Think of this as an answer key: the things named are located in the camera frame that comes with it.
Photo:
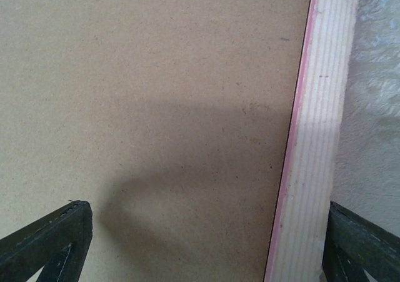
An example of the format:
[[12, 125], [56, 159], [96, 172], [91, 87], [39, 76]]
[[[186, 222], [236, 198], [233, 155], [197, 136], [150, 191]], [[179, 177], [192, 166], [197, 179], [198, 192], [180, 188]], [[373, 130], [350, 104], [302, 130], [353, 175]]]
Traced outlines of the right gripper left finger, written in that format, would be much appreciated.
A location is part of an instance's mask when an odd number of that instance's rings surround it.
[[78, 281], [93, 237], [87, 201], [72, 201], [1, 239], [1, 281]]

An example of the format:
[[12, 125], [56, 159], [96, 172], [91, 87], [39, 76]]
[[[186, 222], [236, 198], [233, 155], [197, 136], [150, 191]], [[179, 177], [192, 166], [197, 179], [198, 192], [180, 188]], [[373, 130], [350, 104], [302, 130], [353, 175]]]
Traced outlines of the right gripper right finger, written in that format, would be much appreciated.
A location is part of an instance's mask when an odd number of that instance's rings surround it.
[[332, 201], [322, 268], [328, 281], [399, 281], [399, 237]]

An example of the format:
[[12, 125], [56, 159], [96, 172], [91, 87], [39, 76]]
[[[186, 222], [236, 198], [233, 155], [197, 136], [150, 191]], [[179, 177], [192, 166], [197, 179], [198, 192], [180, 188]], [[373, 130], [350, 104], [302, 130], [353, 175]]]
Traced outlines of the brown frame backing board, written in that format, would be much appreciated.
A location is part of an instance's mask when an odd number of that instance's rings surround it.
[[1, 0], [1, 236], [90, 202], [82, 281], [262, 281], [309, 0]]

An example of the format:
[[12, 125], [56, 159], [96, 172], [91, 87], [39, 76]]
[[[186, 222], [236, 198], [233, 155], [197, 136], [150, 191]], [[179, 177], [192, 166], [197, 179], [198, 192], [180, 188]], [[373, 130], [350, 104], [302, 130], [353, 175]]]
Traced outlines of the pink picture frame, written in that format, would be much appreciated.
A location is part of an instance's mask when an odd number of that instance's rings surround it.
[[318, 281], [358, 0], [310, 0], [265, 281]]

